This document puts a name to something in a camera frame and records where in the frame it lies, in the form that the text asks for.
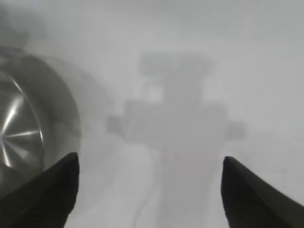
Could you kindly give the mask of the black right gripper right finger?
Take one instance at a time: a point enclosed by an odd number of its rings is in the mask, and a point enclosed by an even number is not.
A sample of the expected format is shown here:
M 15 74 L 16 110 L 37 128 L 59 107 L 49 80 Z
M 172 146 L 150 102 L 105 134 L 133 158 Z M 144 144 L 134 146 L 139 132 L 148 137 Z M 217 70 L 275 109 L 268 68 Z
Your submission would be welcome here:
M 221 197 L 231 228 L 302 228 L 304 207 L 226 156 Z

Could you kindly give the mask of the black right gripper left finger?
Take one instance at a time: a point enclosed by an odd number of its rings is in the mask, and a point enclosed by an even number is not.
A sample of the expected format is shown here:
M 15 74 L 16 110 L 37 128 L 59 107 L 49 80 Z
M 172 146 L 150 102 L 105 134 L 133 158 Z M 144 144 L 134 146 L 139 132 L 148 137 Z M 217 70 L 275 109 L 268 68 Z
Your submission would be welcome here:
M 0 200 L 2 228 L 63 228 L 79 189 L 79 158 L 69 153 Z

